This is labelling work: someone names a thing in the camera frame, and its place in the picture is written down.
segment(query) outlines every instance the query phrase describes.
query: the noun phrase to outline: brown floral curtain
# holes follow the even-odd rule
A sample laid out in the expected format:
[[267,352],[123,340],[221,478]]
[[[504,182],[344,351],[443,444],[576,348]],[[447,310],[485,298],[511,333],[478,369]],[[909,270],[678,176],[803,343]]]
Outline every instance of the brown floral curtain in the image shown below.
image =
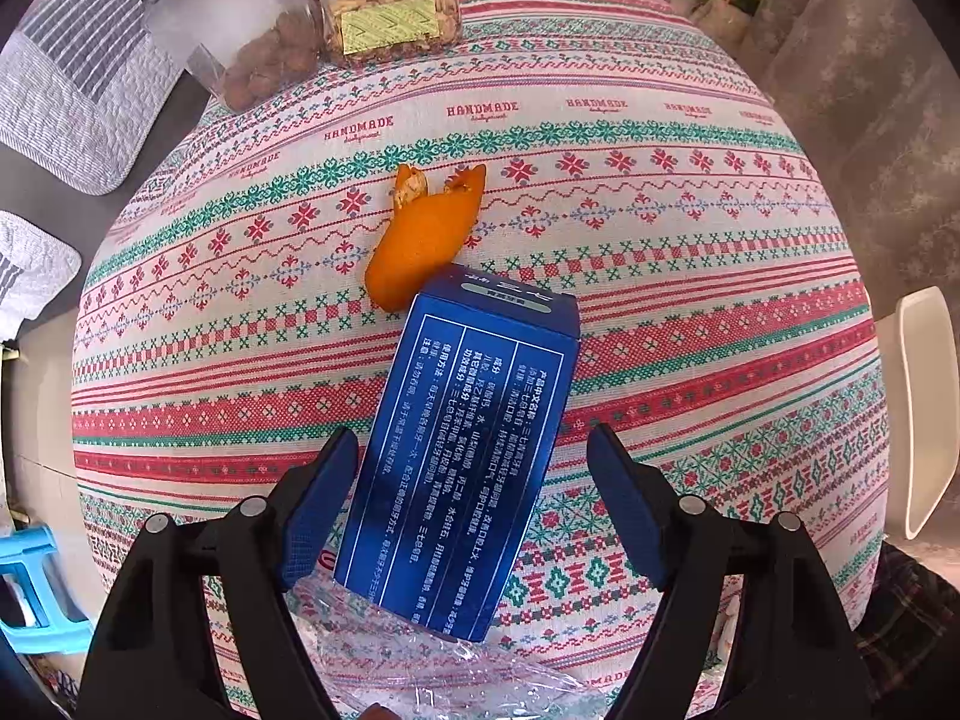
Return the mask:
[[877,317],[937,285],[960,334],[960,77],[910,0],[763,0],[737,60],[827,188]]

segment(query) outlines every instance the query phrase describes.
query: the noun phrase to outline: silver screw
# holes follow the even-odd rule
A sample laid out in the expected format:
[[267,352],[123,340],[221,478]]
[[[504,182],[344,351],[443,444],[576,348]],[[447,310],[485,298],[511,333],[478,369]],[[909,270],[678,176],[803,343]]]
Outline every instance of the silver screw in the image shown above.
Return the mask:
[[267,511],[267,499],[259,495],[254,495],[253,498],[248,498],[240,504],[240,514],[244,517],[256,517],[265,511]]
[[800,517],[797,517],[794,512],[780,512],[776,516],[776,523],[784,529],[784,531],[790,531],[790,533],[795,533],[799,531],[800,527],[803,527],[803,522],[800,521]]
[[170,524],[170,517],[166,514],[154,514],[148,517],[146,528],[148,533],[159,533]]
[[687,514],[703,514],[707,510],[707,504],[703,498],[696,495],[685,495],[680,498],[680,509]]

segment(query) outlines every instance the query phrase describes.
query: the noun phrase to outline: patterned tablecloth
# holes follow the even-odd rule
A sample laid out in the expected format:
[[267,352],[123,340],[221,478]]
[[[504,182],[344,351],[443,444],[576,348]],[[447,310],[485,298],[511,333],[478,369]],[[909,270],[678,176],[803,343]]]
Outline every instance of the patterned tablecloth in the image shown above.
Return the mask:
[[[366,440],[403,322],[362,286],[397,163],[439,186],[483,161],[460,260],[574,293],[584,333],[488,641],[603,689],[625,678],[659,595],[587,474],[604,420],[722,512],[798,512],[856,623],[887,416],[856,263],[800,146],[660,0],[462,2],[446,55],[325,70],[235,118],[211,106],[109,232],[73,361],[104,580],[151,512],[214,517],[335,426]],[[215,592],[209,605],[229,695],[249,707]],[[715,690],[704,680],[698,702]]]

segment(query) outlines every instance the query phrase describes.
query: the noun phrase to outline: blue box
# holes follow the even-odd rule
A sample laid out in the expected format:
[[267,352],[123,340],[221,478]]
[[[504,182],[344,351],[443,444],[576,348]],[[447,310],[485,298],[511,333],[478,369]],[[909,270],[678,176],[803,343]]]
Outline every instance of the blue box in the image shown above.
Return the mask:
[[580,347],[572,295],[451,265],[416,296],[334,578],[468,641],[490,627]]

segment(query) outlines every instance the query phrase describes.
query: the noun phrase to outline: blue stool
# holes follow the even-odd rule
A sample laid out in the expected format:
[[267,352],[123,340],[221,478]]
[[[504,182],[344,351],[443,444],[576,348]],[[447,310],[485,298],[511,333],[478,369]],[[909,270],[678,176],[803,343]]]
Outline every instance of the blue stool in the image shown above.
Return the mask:
[[46,525],[0,538],[0,574],[16,579],[37,618],[29,627],[11,627],[0,620],[0,631],[21,655],[85,653],[93,627],[89,620],[74,622],[64,614],[43,570],[48,555],[56,555],[56,543]]

